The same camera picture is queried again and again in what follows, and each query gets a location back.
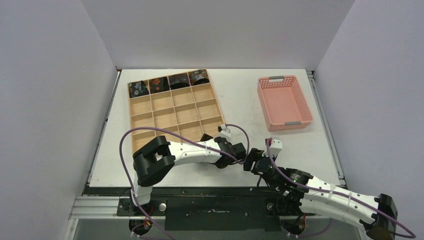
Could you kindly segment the wooden compartment tray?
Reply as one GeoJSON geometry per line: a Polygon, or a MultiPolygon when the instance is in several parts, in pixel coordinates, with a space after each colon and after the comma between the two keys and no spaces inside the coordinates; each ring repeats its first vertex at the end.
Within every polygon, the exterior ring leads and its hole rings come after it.
{"type": "Polygon", "coordinates": [[[161,74],[143,81],[149,90],[149,95],[130,98],[128,90],[129,123],[132,151],[135,152],[157,136],[165,136],[168,141],[181,142],[176,135],[190,141],[205,140],[206,136],[218,134],[218,126],[224,124],[219,103],[214,88],[209,83],[191,85],[189,87],[170,89],[159,93],[150,93],[149,80],[195,71],[185,71],[173,74],[161,74]]]}

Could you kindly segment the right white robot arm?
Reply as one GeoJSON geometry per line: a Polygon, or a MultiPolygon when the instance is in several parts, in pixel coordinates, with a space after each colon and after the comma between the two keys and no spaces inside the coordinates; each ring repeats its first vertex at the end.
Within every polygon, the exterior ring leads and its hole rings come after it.
{"type": "Polygon", "coordinates": [[[253,148],[243,165],[246,172],[260,176],[280,196],[279,211],[290,215],[313,214],[345,222],[373,240],[395,239],[398,211],[391,196],[349,191],[307,172],[275,167],[263,150],[253,148]]]}

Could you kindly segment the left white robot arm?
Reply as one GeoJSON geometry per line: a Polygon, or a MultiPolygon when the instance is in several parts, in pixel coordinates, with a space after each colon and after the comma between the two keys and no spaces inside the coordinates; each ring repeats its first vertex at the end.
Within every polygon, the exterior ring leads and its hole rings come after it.
{"type": "Polygon", "coordinates": [[[136,215],[144,215],[149,210],[153,186],[175,166],[207,163],[224,169],[237,161],[242,162],[246,156],[247,150],[242,143],[232,144],[222,136],[194,145],[157,136],[132,154],[136,179],[129,208],[136,215]]]}

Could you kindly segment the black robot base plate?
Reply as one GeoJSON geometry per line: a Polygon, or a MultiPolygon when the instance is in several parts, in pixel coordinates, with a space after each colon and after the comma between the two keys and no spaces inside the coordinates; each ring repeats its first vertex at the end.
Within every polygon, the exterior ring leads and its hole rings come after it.
{"type": "Polygon", "coordinates": [[[251,187],[154,187],[150,201],[138,208],[130,192],[118,200],[116,215],[129,217],[132,225],[164,220],[166,231],[280,231],[281,221],[304,223],[305,214],[288,196],[266,186],[251,187]]]}

